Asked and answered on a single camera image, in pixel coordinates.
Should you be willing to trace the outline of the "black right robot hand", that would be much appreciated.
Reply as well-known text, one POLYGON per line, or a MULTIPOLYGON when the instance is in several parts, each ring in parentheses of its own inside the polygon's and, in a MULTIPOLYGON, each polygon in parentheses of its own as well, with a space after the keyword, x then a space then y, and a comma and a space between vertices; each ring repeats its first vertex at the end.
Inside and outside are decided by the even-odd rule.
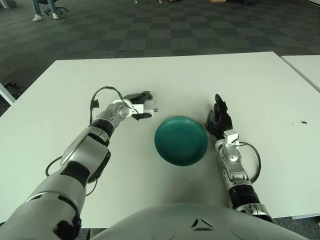
POLYGON ((205 129, 217 140, 224 139, 224 132, 233 129, 232 119, 228 114, 228 107, 219 94, 216 94, 213 109, 209 111, 205 129))

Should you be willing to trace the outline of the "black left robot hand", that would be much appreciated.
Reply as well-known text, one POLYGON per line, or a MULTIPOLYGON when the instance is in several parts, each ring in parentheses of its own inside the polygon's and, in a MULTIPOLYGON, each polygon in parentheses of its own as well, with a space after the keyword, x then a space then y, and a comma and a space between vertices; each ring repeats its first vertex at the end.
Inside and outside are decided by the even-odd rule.
MULTIPOLYGON (((132 93, 128 94, 124 97, 126 100, 129 100, 133 105, 144 105, 146 101, 153 100, 153 96, 149 91, 143 91, 142 93, 132 93)), ((134 111, 134 113, 131 115, 134 119, 139 121, 140 119, 147 119, 151 118, 151 113, 137 113, 134 111)))

